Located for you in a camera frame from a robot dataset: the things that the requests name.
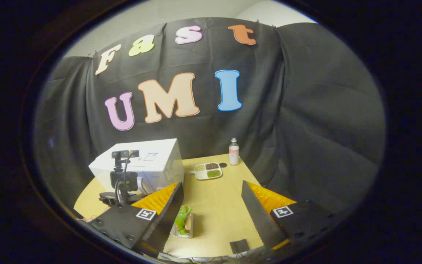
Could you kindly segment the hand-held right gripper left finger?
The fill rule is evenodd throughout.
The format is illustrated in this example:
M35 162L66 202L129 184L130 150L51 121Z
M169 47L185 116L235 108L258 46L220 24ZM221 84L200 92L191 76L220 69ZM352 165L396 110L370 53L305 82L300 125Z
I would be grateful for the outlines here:
M183 199L183 184L177 182L132 205L114 205L86 227L122 250L157 257L169 239Z

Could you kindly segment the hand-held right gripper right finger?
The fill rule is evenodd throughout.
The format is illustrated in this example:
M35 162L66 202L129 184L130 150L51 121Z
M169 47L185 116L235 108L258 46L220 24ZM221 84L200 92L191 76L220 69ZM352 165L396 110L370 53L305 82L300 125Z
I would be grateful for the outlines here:
M297 202L249 181L243 181L241 197L272 253L298 253L339 223L335 213L310 199Z

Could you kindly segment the sandwich with lettuce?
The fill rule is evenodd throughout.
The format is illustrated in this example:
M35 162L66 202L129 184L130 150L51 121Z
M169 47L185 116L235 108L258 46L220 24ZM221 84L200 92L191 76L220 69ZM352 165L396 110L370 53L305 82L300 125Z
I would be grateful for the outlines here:
M174 221L174 223L177 225L178 231L182 235L185 234L185 232L184 232L185 220L186 220L186 217L189 215L190 212L192 212L192 208L191 207L189 207L189 206L181 206L180 209L179 209L179 211L178 211L177 217L176 217L176 219Z

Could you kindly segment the white rectangular food tray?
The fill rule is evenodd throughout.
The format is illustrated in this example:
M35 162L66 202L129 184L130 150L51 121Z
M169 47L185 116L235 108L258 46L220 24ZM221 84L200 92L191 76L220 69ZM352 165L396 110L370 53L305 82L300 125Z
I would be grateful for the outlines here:
M184 232L185 234L182 235L178 229L177 229L177 225L173 224L172 228L171 228L171 232L170 235L174 236L174 237L179 237L179 238L192 238L194 235L194 213L190 212L189 215L186 217L185 220L185 225L184 225Z

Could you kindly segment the white microwave oven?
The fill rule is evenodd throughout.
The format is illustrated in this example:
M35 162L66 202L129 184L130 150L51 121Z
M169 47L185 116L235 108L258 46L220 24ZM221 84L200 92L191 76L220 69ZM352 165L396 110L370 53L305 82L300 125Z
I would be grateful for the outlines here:
M184 166L177 139L118 143L98 156L89 169L107 191L123 190L151 194L183 182Z

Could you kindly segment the divided plate of beans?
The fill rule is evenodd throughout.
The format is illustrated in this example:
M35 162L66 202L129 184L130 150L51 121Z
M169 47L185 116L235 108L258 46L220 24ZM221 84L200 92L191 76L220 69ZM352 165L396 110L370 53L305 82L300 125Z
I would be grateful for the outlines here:
M220 165L216 162L198 164L189 173L198 180L215 179L223 175Z

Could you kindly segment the small black pad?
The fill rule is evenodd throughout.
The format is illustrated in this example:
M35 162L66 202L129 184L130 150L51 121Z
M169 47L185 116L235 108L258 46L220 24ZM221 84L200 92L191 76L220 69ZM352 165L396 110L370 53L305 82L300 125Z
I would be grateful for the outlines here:
M246 239L241 239L239 241L229 242L232 254L245 253L250 250L248 242Z

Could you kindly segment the small bottle with pink label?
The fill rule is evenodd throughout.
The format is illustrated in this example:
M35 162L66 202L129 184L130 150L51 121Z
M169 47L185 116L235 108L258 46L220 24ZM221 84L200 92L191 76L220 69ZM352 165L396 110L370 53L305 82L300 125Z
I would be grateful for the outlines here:
M232 166L239 164L239 150L240 150L240 147L237 144L237 139L235 137L233 137L231 139L231 144L228 147L229 164L231 164Z

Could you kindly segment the black backdrop cloth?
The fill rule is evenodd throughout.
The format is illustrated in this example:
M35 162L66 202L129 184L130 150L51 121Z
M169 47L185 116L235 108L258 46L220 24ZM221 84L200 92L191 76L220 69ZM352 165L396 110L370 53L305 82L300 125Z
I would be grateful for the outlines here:
M177 139L191 159L226 154L236 138L263 187L341 215L372 187L385 134L372 75L323 26L203 17L63 58L37 104L33 154L72 207L88 165L115 144Z

